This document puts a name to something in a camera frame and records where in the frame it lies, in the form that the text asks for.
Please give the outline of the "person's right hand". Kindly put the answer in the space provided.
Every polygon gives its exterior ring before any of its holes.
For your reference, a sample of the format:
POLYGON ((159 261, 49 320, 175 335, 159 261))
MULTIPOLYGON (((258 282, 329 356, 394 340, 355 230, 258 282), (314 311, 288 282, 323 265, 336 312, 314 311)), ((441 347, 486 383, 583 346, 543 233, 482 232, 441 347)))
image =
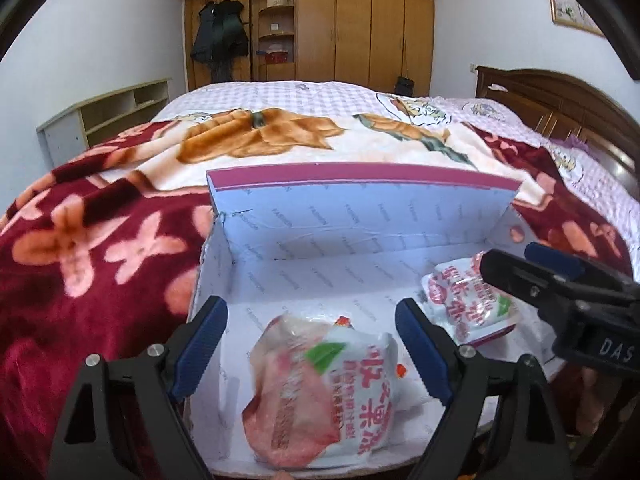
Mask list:
POLYGON ((612 377, 602 375, 592 368, 583 367, 582 394, 576 411, 576 429, 585 437, 592 436, 598 429, 611 402, 611 391, 615 387, 612 377))

